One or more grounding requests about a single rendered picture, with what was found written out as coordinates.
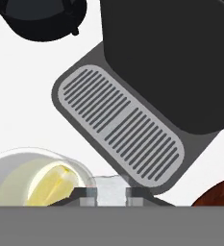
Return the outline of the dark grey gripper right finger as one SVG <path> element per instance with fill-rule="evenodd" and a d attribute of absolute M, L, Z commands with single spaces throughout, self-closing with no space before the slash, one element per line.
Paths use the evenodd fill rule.
<path fill-rule="evenodd" d="M 172 204 L 165 202 L 152 195 L 149 188 L 127 187 L 126 188 L 127 207 L 172 207 Z"/>

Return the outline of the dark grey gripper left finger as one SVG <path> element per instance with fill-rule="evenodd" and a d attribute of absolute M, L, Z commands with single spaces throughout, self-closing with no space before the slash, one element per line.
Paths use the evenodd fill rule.
<path fill-rule="evenodd" d="M 52 204 L 52 207 L 96 207 L 96 187 L 75 187 L 69 197 Z"/>

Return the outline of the white ice cube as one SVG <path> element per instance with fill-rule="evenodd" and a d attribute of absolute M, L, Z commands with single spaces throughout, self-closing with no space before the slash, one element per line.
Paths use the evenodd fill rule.
<path fill-rule="evenodd" d="M 119 175 L 96 176 L 91 178 L 97 188 L 99 207 L 125 207 L 128 183 Z"/>

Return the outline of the yellow lemon wedge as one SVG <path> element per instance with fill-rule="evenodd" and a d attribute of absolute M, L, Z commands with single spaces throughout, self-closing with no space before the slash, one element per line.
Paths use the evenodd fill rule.
<path fill-rule="evenodd" d="M 73 170 L 61 163 L 50 164 L 33 178 L 26 205 L 47 207 L 69 197 L 78 186 L 79 177 Z"/>

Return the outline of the brown wooden bowl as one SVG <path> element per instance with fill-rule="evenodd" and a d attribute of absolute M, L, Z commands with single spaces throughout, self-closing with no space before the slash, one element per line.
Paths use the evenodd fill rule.
<path fill-rule="evenodd" d="M 193 204 L 197 206 L 224 206 L 224 182 L 215 185 L 201 195 Z"/>

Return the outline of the black coffee machine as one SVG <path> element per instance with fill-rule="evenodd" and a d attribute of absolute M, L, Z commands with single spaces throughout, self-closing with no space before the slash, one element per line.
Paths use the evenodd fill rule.
<path fill-rule="evenodd" d="M 131 186 L 166 192 L 224 129 L 224 0 L 100 0 L 103 40 L 55 82 Z"/>

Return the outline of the black round pot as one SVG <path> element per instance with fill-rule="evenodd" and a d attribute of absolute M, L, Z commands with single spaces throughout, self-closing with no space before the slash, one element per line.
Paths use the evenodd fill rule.
<path fill-rule="evenodd" d="M 0 15 L 20 37 L 53 41 L 77 36 L 87 0 L 0 0 Z"/>

